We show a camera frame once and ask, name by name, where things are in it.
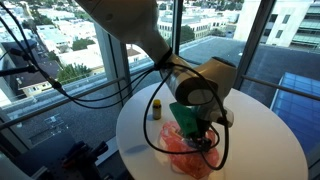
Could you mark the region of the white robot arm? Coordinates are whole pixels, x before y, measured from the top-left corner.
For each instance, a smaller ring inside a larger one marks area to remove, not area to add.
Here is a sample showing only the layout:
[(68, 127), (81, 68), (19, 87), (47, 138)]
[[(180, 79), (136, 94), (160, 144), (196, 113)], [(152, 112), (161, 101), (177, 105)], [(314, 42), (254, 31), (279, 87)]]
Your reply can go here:
[(213, 57), (191, 67), (174, 54), (157, 27), (156, 0), (76, 0), (106, 32), (126, 44), (140, 47), (154, 62), (176, 99), (170, 106), (183, 135), (198, 147), (206, 145), (212, 123), (233, 125), (231, 110), (224, 107), (236, 77), (234, 64)]

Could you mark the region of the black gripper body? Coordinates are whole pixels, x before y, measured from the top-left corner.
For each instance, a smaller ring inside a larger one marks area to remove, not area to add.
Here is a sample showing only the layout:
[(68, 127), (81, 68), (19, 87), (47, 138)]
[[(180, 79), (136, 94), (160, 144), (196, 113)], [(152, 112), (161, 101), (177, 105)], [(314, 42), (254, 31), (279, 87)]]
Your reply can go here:
[(212, 140), (206, 137), (210, 123), (201, 119), (196, 120), (197, 132), (191, 135), (192, 147), (197, 150), (208, 152), (212, 145)]

